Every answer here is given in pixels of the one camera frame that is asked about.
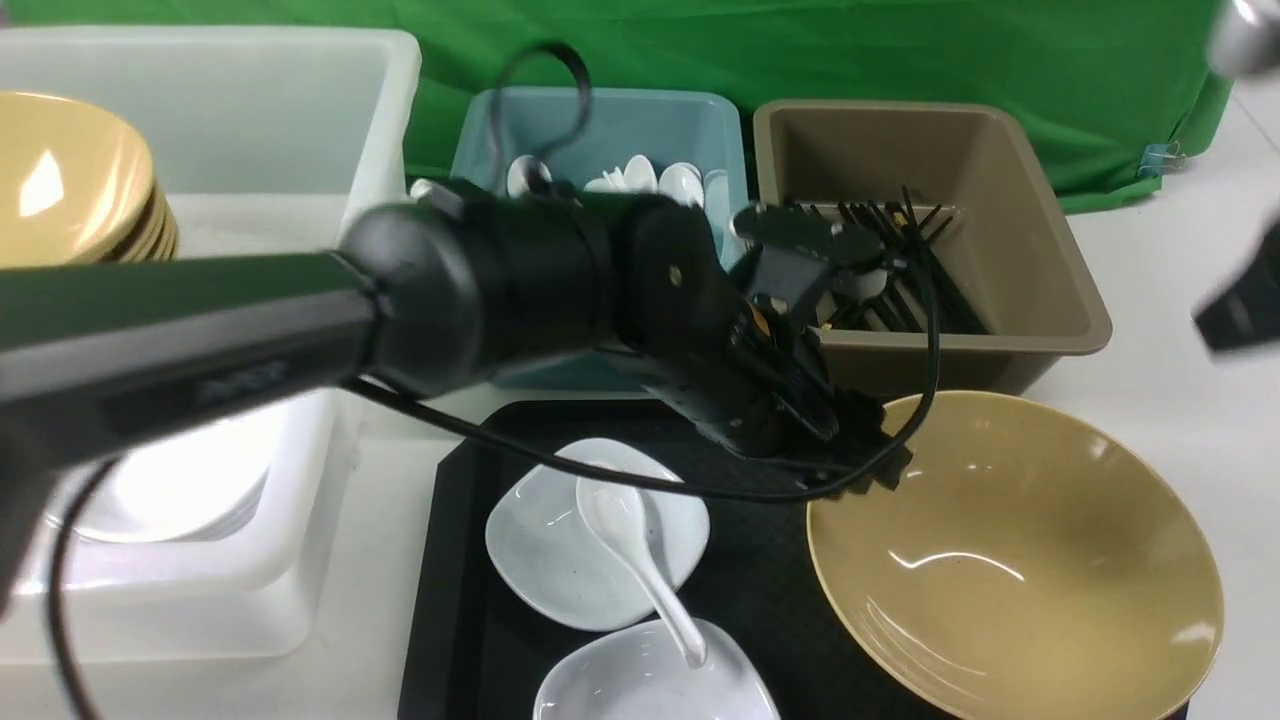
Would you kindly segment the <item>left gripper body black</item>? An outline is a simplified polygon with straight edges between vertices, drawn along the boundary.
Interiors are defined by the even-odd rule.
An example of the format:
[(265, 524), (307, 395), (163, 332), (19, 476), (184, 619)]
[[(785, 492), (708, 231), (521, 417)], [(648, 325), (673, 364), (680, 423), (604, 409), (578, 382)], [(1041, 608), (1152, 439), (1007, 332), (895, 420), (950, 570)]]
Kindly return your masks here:
[(884, 410), (833, 386), (805, 327), (736, 290), (641, 290), (625, 302), (625, 372), (730, 452), (812, 468), (819, 448), (891, 452)]

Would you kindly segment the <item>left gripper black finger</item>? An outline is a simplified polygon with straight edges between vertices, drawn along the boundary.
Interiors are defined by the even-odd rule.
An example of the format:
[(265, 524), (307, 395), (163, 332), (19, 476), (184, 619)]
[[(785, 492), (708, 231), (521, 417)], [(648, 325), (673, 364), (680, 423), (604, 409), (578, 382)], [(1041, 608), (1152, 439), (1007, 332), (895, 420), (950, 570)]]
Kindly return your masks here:
[(819, 448), (817, 456), (809, 459), (812, 468), (800, 471), (800, 486), (804, 489), (819, 489), (838, 482), (826, 498), (842, 498), (845, 495), (863, 496), (874, 484), (896, 489), (914, 454), (908, 447), (897, 447), (876, 465), (869, 465), (879, 450), (879, 446), (859, 442)]

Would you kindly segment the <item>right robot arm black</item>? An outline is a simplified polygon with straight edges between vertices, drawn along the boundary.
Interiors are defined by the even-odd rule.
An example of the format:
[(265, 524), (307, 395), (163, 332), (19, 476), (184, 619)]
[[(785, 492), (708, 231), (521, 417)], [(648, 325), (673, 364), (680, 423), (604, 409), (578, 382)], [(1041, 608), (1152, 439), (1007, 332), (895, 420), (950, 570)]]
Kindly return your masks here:
[[(1265, 76), (1279, 67), (1279, 3), (1224, 1), (1210, 32), (1206, 59), (1225, 79)], [(1262, 233), (1251, 260), (1196, 314), (1213, 355), (1238, 354), (1279, 338), (1279, 222)]]

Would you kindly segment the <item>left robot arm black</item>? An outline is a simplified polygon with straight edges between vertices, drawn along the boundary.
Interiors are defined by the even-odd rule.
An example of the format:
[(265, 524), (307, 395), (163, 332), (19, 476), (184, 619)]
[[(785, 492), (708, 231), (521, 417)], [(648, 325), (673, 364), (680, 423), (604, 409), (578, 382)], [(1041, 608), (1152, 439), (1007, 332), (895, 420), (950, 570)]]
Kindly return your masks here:
[[(3, 272), (3, 594), (61, 475), (320, 388), (403, 413), (598, 351), (705, 437), (803, 477), (792, 503), (895, 488), (911, 461), (815, 332), (662, 195), (495, 199), (445, 182), (335, 250)], [(372, 387), (364, 391), (362, 380)]]

